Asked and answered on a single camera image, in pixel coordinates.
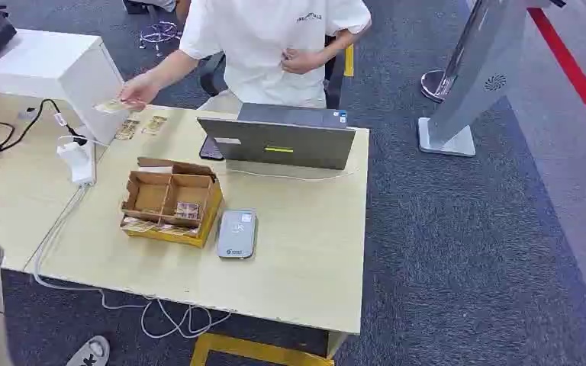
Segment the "person's right hand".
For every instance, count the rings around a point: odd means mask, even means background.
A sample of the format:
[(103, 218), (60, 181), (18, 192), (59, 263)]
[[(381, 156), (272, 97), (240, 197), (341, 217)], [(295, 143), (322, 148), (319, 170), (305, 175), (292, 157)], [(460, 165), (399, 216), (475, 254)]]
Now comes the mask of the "person's right hand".
[(142, 111), (159, 93), (162, 86), (149, 74), (143, 73), (127, 81), (118, 99), (132, 111)]

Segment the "person's left hand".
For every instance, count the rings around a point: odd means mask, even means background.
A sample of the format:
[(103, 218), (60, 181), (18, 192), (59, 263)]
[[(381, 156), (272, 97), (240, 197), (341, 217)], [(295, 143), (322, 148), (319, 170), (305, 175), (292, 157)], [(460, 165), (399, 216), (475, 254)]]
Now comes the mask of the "person's left hand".
[(282, 69), (285, 72), (303, 75), (326, 63), (321, 52), (297, 49), (282, 51)]

